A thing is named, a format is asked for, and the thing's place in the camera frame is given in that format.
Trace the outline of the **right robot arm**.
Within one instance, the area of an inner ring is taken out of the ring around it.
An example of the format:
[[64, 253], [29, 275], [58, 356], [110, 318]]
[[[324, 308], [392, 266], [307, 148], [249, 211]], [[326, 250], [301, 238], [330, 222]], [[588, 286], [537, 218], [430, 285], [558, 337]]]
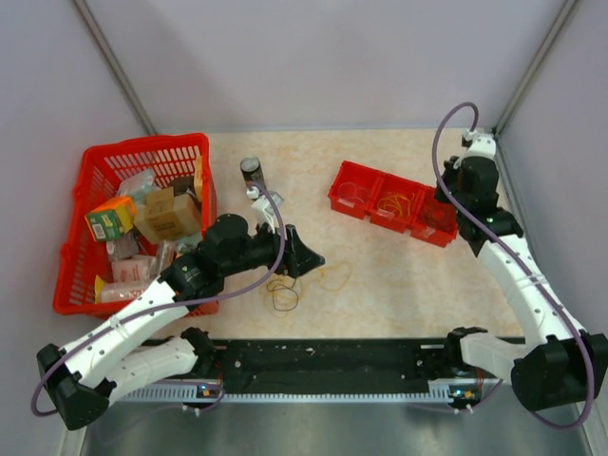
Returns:
[[499, 284], [523, 331], [522, 344], [464, 330], [443, 353], [457, 376], [475, 367], [512, 387], [537, 412], [594, 401], [607, 372], [607, 338], [590, 334], [561, 304], [531, 255], [523, 228], [499, 203], [499, 173], [489, 158], [450, 157], [436, 198], [454, 203], [460, 236]]

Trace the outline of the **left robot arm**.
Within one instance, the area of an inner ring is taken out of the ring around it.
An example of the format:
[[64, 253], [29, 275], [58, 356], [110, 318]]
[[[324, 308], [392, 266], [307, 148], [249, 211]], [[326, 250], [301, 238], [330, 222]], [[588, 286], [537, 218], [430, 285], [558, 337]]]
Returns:
[[299, 278], [323, 266], [322, 255], [300, 239], [292, 224], [264, 222], [254, 235], [238, 215], [220, 216], [191, 253], [175, 259], [148, 287], [98, 328], [36, 354], [45, 392], [69, 430], [89, 426], [130, 392], [167, 377], [192, 373], [202, 377], [216, 363], [214, 346], [201, 330], [159, 346], [142, 344], [168, 324], [204, 303], [226, 299], [227, 277], [264, 267], [269, 276]]

